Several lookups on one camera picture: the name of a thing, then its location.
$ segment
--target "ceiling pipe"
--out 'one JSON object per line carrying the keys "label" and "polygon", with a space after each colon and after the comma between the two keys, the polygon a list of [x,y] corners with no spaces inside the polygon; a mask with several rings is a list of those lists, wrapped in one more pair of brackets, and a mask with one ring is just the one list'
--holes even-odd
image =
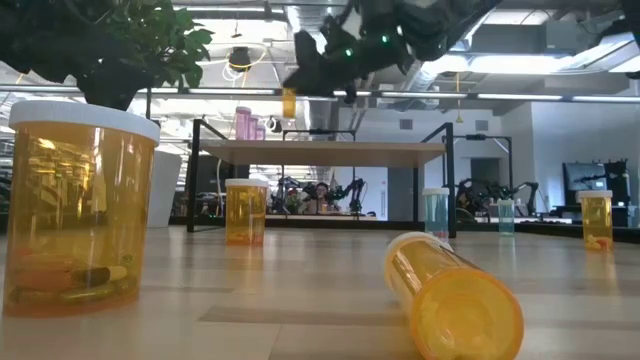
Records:
{"label": "ceiling pipe", "polygon": [[[494,13],[495,9],[489,11],[483,16],[469,31],[458,41],[451,52],[468,52],[473,45],[473,36],[480,29],[480,27],[487,21],[487,19]],[[410,92],[425,92],[431,88],[433,83],[438,79],[439,73],[427,73],[422,71],[422,64],[418,67],[418,70],[413,74],[410,80],[406,81],[401,88],[401,91]],[[425,110],[429,108],[428,103],[423,100],[410,99],[400,100],[392,104],[386,104],[386,109],[393,109],[399,112],[406,112],[408,110]]]}
{"label": "ceiling pipe", "polygon": [[[74,86],[33,86],[33,85],[0,85],[0,92],[20,92],[54,96],[77,97],[82,92]],[[282,101],[282,89],[256,88],[154,88],[154,96],[166,99],[213,99],[237,100],[251,99],[259,101]],[[474,101],[531,101],[531,102],[560,102],[560,103],[597,103],[597,104],[640,104],[640,96],[601,96],[601,95],[551,95],[551,94],[488,94],[488,93],[457,93],[457,92],[408,92],[408,91],[358,91],[361,98],[386,99],[459,99]],[[138,97],[144,98],[146,90],[140,90]],[[346,96],[344,91],[334,91],[334,96]],[[335,98],[317,98],[323,101],[336,101]]]}

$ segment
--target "ceiling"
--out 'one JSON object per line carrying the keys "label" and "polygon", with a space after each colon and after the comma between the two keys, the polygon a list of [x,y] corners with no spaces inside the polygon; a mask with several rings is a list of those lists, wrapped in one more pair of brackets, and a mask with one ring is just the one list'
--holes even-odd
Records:
{"label": "ceiling", "polygon": [[[435,0],[406,1],[426,6]],[[212,60],[201,64],[204,69],[201,86],[280,88],[282,81],[297,68],[293,43],[294,32],[300,29],[309,31],[318,42],[319,48],[322,48],[324,39],[317,29],[326,15],[339,13],[346,4],[346,0],[270,0],[274,13],[277,13],[277,19],[270,22],[261,20],[264,16],[263,1],[176,0],[174,3],[176,6],[190,8],[198,18],[198,22],[216,32],[213,43],[208,47]],[[474,45],[471,51],[480,49],[479,52],[486,52],[486,49],[489,49],[494,53],[531,53],[534,51],[531,49],[531,44],[537,44],[540,41],[540,30],[544,30],[550,23],[560,25],[560,33],[565,30],[570,33],[575,32],[577,37],[582,37],[580,39],[582,42],[593,40],[594,36],[589,34],[601,30],[598,26],[606,25],[607,21],[610,22],[615,17],[617,7],[617,0],[504,0],[474,34]],[[517,36],[513,35],[511,39],[501,38],[505,33]],[[235,34],[242,36],[232,38]],[[257,62],[246,76],[226,69],[227,56],[234,46],[249,47],[252,61]],[[607,63],[602,66],[603,69],[607,69],[613,65],[615,64]],[[55,85],[34,73],[17,74],[2,63],[0,63],[0,84]],[[69,78],[64,84],[73,86],[75,80]],[[464,71],[458,75],[434,74],[431,77],[425,77],[421,71],[421,64],[415,64],[408,76],[403,76],[397,69],[390,68],[376,73],[368,82],[360,82],[359,86],[386,89],[390,87],[395,90],[412,91],[588,95],[616,94],[628,87],[628,80],[623,74],[611,74],[602,69],[590,71],[589,74],[563,76],[484,74]],[[3,136],[2,132],[7,131],[7,118],[11,105],[17,101],[38,97],[39,95],[34,94],[0,92],[0,136]],[[82,98],[56,99],[84,101]],[[129,111],[143,115],[145,105],[144,99],[136,99]],[[310,127],[344,130],[365,124],[362,127],[364,130],[367,128],[366,124],[370,123],[369,127],[376,129],[376,126],[379,126],[376,124],[380,124],[380,121],[387,122],[388,119],[402,117],[395,110],[385,110],[384,106],[388,105],[390,104],[381,105],[376,100],[360,101],[345,113],[346,106],[337,102],[298,101],[295,120],[283,119],[282,126],[289,130],[305,130]],[[499,116],[515,105],[517,104],[504,101],[458,103],[456,100],[440,100],[431,102],[424,108],[439,110],[444,116],[442,118],[455,117],[455,114],[449,114],[449,112],[458,107],[489,110],[477,113],[477,116],[470,115],[470,117],[486,118],[490,117],[491,111],[493,115]],[[219,100],[154,97],[152,115],[162,123],[163,139],[171,140],[171,143],[163,144],[162,149],[181,154],[186,160],[190,151],[186,144],[180,143],[180,140],[191,137],[191,120],[194,118],[203,118],[222,134],[233,137],[233,121],[237,106],[252,108],[254,114],[264,120],[270,117],[282,118],[282,104],[279,101],[238,101],[228,96]],[[203,134],[203,137],[214,136],[206,132]],[[281,139],[281,134],[269,133],[268,136],[273,140]],[[295,137],[309,139],[306,135]],[[301,180],[320,178],[326,180],[323,178],[324,175],[321,175],[327,172],[326,170],[299,167],[288,168],[287,173]],[[271,181],[277,181],[280,176],[279,168],[275,167],[253,169],[253,171],[260,172],[263,174],[260,176],[266,176]],[[181,183],[184,182],[185,176],[186,162],[181,172]]]}
{"label": "ceiling", "polygon": [[[427,5],[434,0],[407,1]],[[323,17],[341,11],[346,0],[271,0],[270,4],[274,11],[286,15],[285,19],[288,19],[288,23],[283,21],[264,22],[259,20],[259,16],[257,19],[247,20],[246,16],[237,11],[238,8],[244,8],[245,10],[253,9],[254,12],[260,13],[263,1],[177,0],[174,3],[177,6],[190,7],[194,11],[194,15],[199,17],[200,23],[216,32],[214,42],[209,46],[212,61],[202,64],[205,70],[202,86],[279,88],[282,81],[296,69],[295,49],[292,41],[293,31],[305,29],[321,40],[317,28]],[[617,0],[504,0],[498,9],[485,20],[485,26],[481,29],[490,29],[492,26],[510,26],[511,29],[526,28],[522,31],[531,32],[532,29],[555,20],[575,25],[578,22],[582,23],[608,14],[616,10],[617,6]],[[236,21],[237,17],[243,18],[243,20]],[[235,33],[242,34],[242,36],[231,38]],[[248,46],[252,59],[260,59],[246,77],[232,76],[230,72],[225,70],[227,67],[226,57],[233,46]],[[363,83],[361,87],[377,88],[391,85],[396,90],[407,90],[410,84],[415,83],[416,77],[420,76],[419,64],[414,66],[412,72],[406,77],[399,74],[397,70],[389,69],[376,74],[371,83]],[[0,83],[48,84],[36,74],[19,75],[4,64],[0,64]],[[67,79],[65,84],[74,85],[74,79]],[[440,74],[429,83],[429,86],[436,86],[441,91],[570,92],[580,94],[615,94],[627,85],[628,82],[623,75],[608,73],[558,77],[487,75],[464,72],[459,75],[459,78]],[[7,96],[6,93],[4,95],[0,93],[0,98],[5,96]],[[24,97],[16,96],[16,94],[7,96],[4,104],[0,106],[0,116],[2,114],[6,116],[12,101],[21,98]],[[212,119],[220,119],[221,124],[228,123],[230,119],[233,119],[234,107],[231,105],[221,106],[220,104],[193,100],[191,105],[183,106],[179,101],[157,99],[153,103],[152,110],[154,116],[161,120],[172,118],[184,120],[205,115],[205,117]],[[505,108],[505,103],[500,101],[465,101],[460,105],[469,109],[493,109],[497,113]],[[457,106],[457,101],[440,101],[436,108],[447,112]],[[136,104],[132,107],[136,112],[139,112],[141,108],[141,105]],[[265,110],[264,113],[261,113],[261,116],[265,118],[282,115],[279,106],[262,106],[261,108],[268,109],[268,111]],[[305,122],[302,121],[297,125],[304,126]]]}

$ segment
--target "person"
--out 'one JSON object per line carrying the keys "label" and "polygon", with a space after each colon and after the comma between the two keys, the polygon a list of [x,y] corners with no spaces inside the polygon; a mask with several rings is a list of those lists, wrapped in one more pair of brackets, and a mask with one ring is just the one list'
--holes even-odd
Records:
{"label": "person", "polygon": [[325,183],[318,183],[316,185],[316,198],[310,201],[307,201],[305,204],[304,214],[323,214],[330,212],[338,212],[340,211],[340,207],[333,204],[333,202],[327,199],[327,194],[329,193],[329,185]]}

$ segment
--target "desk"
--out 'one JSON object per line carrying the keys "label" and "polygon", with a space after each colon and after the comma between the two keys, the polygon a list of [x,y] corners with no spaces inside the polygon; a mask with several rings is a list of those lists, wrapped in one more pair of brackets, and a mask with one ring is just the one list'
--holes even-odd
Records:
{"label": "desk", "polygon": [[421,167],[444,144],[330,141],[202,141],[201,148],[233,165]]}
{"label": "desk", "polygon": [[[201,139],[200,128],[203,127],[213,132],[221,140]],[[336,131],[322,130],[322,134],[330,134]],[[444,133],[444,143],[429,143],[438,134]],[[197,173],[198,157],[201,150],[222,159],[232,166],[236,165],[281,165],[282,177],[285,177],[284,167],[287,165],[308,166],[349,166],[349,167],[392,167],[413,169],[413,221],[412,222],[388,222],[395,227],[414,229],[419,224],[419,198],[422,193],[419,184],[421,168],[429,161],[445,156],[443,172],[446,174],[446,186],[449,195],[449,235],[456,237],[455,214],[455,174],[454,174],[454,148],[453,148],[453,123],[444,123],[429,134],[419,143],[378,143],[378,142],[338,142],[338,141],[246,141],[229,140],[206,122],[195,119],[193,122],[193,144],[190,159],[190,171]],[[191,176],[187,186],[197,189],[197,177]],[[187,229],[194,232],[195,227],[195,194],[190,193],[187,211]],[[358,221],[352,222],[353,228],[368,228],[366,223],[358,225]],[[323,221],[322,226],[332,227],[331,221]]]}
{"label": "desk", "polygon": [[269,219],[288,219],[288,220],[317,220],[317,221],[379,221],[376,216],[360,216],[353,215],[267,215]]}

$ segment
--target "white wall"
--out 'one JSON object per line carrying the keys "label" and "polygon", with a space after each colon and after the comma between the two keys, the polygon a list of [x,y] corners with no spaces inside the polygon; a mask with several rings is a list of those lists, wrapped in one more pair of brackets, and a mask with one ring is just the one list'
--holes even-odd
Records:
{"label": "white wall", "polygon": [[[351,109],[341,109],[340,119],[351,118]],[[420,142],[422,139],[431,134],[445,122],[454,123],[455,135],[475,134],[475,121],[488,120],[489,131],[486,135],[501,135],[502,122],[499,117],[494,117],[489,110],[463,110],[462,118],[464,123],[456,123],[458,118],[457,111],[450,111],[446,114],[440,111],[407,111],[404,113],[392,110],[370,109],[362,120],[362,124],[357,133],[358,141],[376,141],[376,142]],[[412,119],[413,130],[400,130],[400,119]],[[433,142],[440,142],[444,133],[438,135]],[[472,158],[505,158],[506,153],[498,147],[493,141],[471,142],[459,140],[455,145],[455,180],[459,182],[463,179],[471,177],[471,159]],[[340,169],[336,174],[336,178],[341,185],[345,186],[351,181],[351,168]],[[427,163],[424,167],[424,179],[421,177],[420,188],[422,187],[441,187],[442,186],[442,158],[434,159]],[[356,176],[362,177],[369,184],[367,197],[363,202],[363,212],[376,211],[378,217],[386,220],[388,218],[387,209],[382,209],[381,204],[388,203],[385,196],[388,197],[387,187],[387,169],[381,168],[357,168]],[[341,206],[348,206],[348,200],[341,202]],[[419,204],[419,218],[424,218],[424,205]]]}
{"label": "white wall", "polygon": [[533,105],[536,178],[551,206],[564,205],[562,164],[629,159],[638,203],[638,112],[635,105]]}
{"label": "white wall", "polygon": [[[536,181],[533,134],[533,114],[532,104],[526,103],[502,117],[502,132],[505,136],[511,136],[513,152],[513,185],[518,186],[526,181]],[[501,182],[508,184],[508,167],[500,166]],[[522,199],[523,203],[529,199],[530,190],[523,189],[515,197]],[[543,209],[544,206],[537,199],[536,207]]]}
{"label": "white wall", "polygon": [[[618,95],[634,95],[630,89]],[[562,164],[629,159],[632,203],[638,204],[640,110],[635,105],[527,103],[502,117],[513,137],[514,183],[537,181],[547,205],[564,205]],[[517,197],[525,201],[528,190]],[[538,197],[538,210],[544,203]]]}
{"label": "white wall", "polygon": [[[350,109],[341,109],[340,118],[350,118]],[[488,120],[489,131],[486,135],[501,135],[502,121],[493,116],[490,110],[463,110],[464,123],[456,123],[458,112],[449,111],[407,111],[400,113],[392,110],[371,109],[367,111],[358,131],[358,141],[382,142],[420,142],[445,122],[454,124],[455,135],[475,134],[475,121]],[[400,119],[413,119],[413,130],[400,130]],[[440,142],[444,133],[433,142]],[[505,158],[506,153],[493,141],[459,140],[455,145],[455,180],[459,182],[471,176],[472,158]],[[442,159],[434,159],[425,166],[425,187],[442,186]]]}
{"label": "white wall", "polygon": [[[336,167],[336,181],[343,188],[346,188],[353,179],[353,168]],[[362,190],[360,201],[362,202],[362,213],[366,214],[373,211],[379,220],[386,221],[388,219],[388,189],[387,189],[387,168],[358,167],[356,168],[356,178],[362,178],[366,181],[365,188]],[[349,209],[351,195],[338,203],[343,211]]]}

